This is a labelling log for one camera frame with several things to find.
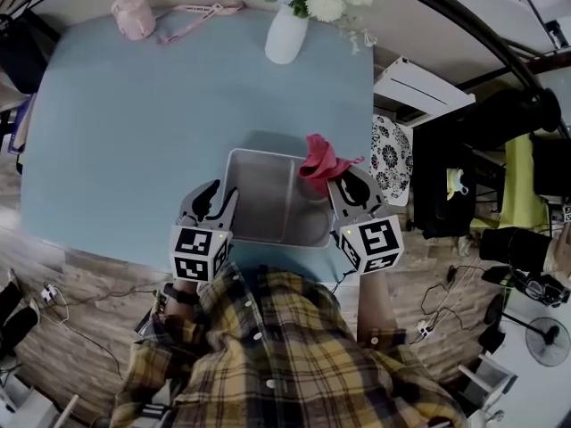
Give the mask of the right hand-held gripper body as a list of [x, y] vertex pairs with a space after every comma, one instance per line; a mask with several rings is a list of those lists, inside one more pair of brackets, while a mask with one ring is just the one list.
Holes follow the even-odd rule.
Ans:
[[358, 275], [395, 266], [404, 252], [399, 219], [386, 207], [335, 211], [335, 245]]

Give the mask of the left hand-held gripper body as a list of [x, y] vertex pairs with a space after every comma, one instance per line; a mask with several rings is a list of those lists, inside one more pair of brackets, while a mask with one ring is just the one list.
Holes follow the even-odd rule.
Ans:
[[176, 279], [212, 282], [227, 263], [232, 221], [197, 223], [184, 217], [171, 228], [170, 266]]

